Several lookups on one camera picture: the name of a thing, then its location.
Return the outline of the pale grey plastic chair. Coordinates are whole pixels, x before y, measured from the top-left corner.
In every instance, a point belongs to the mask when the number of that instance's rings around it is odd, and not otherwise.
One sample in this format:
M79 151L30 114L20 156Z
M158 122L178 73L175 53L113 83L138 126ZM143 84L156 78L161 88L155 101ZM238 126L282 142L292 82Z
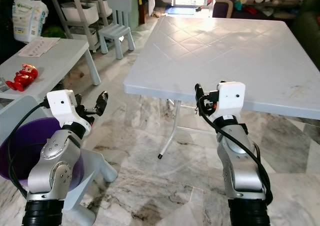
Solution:
M0 112L2 144L10 144L23 124L48 117L55 118L46 98L27 95L14 100ZM43 144L29 173L27 189L14 173L14 160L9 160L9 181L26 200L22 226L63 226L63 213L72 214L78 226L94 225L96 214L80 201L96 175L102 174L108 183L118 177L101 153L83 148L83 139L96 117L93 114L88 120L79 117L79 121L66 122Z

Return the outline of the white tiered storage cart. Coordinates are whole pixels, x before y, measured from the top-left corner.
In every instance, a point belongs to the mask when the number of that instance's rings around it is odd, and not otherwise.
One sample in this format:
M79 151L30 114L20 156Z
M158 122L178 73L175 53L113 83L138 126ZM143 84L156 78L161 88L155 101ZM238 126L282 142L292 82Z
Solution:
M52 0L69 39L86 40L91 52L98 51L98 31L108 22L106 0Z

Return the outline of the large white folding table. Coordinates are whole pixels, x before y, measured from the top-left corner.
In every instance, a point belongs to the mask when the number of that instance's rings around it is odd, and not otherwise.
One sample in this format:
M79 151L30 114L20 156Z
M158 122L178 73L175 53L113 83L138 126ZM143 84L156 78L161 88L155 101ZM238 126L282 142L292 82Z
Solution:
M284 22L162 16L124 82L128 94L175 104L178 132L183 101L195 84L246 85L248 111L320 120L320 70Z

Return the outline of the purple plastic rubbish bin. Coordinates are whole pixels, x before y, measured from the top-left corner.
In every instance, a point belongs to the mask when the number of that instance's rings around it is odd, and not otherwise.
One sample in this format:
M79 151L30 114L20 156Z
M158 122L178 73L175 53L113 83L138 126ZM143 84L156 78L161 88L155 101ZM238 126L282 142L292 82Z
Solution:
M0 147L0 175L6 180L9 176L9 160L13 159L13 169L19 183L28 189L28 176L39 161L44 144L61 126L53 117L40 118L22 124L14 133L10 144Z

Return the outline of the white printed paper sheet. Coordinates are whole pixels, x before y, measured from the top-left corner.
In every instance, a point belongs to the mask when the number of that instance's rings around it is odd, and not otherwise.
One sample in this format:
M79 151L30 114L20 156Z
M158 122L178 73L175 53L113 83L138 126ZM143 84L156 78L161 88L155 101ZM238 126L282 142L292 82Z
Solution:
M19 57L41 57L44 53L48 52L53 46L55 46L60 37L37 37L34 40L27 43L18 52Z

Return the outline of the small white plastic table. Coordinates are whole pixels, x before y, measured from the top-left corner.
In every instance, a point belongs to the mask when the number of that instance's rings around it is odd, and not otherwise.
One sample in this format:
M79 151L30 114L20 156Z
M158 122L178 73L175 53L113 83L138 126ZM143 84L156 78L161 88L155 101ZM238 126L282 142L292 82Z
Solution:
M0 64L0 76L6 80L13 80L15 73L23 63L32 64L38 68L39 75L25 91L8 89L0 92L0 98L18 100L21 96L30 95L37 100L45 98L64 76L75 66L82 56L85 56L87 66L94 85L101 84L98 69L94 64L89 44L84 40L60 39L48 52L40 57L24 57L18 53Z

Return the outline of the dark purple sofa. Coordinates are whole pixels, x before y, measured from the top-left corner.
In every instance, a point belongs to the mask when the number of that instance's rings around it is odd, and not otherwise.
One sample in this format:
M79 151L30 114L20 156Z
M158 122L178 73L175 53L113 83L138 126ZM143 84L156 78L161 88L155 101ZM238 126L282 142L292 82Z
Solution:
M213 0L214 18L291 21L304 0Z

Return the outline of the white diaper pack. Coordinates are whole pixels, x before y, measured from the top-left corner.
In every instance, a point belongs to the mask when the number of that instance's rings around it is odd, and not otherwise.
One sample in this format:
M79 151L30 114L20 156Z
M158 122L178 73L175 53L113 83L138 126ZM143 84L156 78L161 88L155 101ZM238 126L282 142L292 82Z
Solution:
M41 36L48 12L48 7L41 0L14 0L11 14L14 39L30 43Z

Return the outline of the blue door mat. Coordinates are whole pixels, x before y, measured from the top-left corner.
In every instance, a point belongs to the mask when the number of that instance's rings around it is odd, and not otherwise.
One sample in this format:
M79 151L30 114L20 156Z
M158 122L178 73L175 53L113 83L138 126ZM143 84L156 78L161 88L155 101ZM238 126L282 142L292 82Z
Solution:
M171 6L167 5L165 13L169 15L194 15L198 6Z

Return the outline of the pale blue child chair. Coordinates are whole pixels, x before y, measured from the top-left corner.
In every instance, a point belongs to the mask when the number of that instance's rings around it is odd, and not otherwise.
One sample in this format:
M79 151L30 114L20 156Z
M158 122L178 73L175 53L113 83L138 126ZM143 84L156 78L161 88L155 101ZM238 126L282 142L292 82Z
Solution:
M123 59L121 37L128 36L128 50L134 51L135 44L131 34L129 13L132 9L132 0L106 0L110 9L112 9L113 21L99 29L98 39L100 44L100 51L102 54L108 53L108 46L106 40L110 39L115 44L116 58Z

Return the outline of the red toy figure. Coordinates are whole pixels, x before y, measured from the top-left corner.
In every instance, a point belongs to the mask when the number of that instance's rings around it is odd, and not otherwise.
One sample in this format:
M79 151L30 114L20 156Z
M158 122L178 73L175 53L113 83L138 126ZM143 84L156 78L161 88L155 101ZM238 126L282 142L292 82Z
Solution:
M14 90L23 92L38 77L39 71L29 63L23 63L22 69L16 72L14 81L6 80L6 85Z

